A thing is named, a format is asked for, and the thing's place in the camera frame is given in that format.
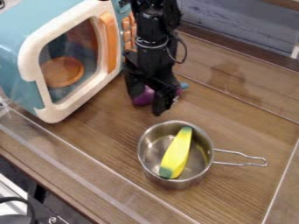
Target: toy microwave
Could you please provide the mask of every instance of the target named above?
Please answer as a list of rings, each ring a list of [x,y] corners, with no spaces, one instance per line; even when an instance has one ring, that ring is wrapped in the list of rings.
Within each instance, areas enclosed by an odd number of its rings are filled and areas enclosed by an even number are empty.
[[[23,0],[0,21],[0,86],[56,123],[120,72],[136,34],[130,1]]]

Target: orange plate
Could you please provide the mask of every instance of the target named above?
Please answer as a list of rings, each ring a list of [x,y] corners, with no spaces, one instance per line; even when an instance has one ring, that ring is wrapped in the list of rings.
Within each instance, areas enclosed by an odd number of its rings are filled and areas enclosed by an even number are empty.
[[[59,57],[41,64],[41,72],[48,87],[64,88],[80,79],[84,66],[72,57]]]

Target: pot handle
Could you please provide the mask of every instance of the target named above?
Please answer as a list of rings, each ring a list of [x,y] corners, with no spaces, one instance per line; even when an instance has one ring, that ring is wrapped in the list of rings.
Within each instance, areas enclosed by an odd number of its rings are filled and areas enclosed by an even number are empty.
[[[255,160],[263,161],[260,164],[255,164],[255,163],[234,164],[234,163],[226,163],[226,162],[214,161],[212,162],[214,164],[219,164],[219,165],[235,165],[235,166],[254,165],[254,166],[259,166],[259,167],[266,167],[267,166],[267,160],[263,157],[251,157],[251,156],[246,155],[244,153],[238,152],[238,151],[232,151],[232,150],[218,150],[218,149],[214,149],[214,151],[224,152],[224,153],[230,153],[230,154],[236,154],[236,155],[240,155],[244,158],[250,158],[250,159],[255,159]]]

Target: microwave window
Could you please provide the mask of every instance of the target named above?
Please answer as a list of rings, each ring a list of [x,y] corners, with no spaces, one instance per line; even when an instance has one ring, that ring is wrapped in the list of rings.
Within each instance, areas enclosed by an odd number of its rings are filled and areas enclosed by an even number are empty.
[[[95,74],[98,61],[98,36],[86,20],[41,49],[40,67],[52,102],[63,100]]]

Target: metal pot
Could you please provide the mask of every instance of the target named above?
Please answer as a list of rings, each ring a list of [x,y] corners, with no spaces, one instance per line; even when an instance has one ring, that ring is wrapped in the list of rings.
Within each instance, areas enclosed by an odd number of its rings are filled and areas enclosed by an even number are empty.
[[[168,145],[183,126],[192,127],[190,157],[180,177],[176,179],[166,179],[159,176],[160,163]],[[262,163],[234,164],[216,162],[214,161],[215,151],[238,154],[250,159],[258,159]],[[183,121],[158,123],[144,132],[138,144],[138,158],[144,167],[146,176],[160,186],[172,189],[186,189],[196,185],[211,168],[211,164],[267,166],[267,160],[263,157],[250,157],[236,151],[214,149],[211,138],[203,129]]]

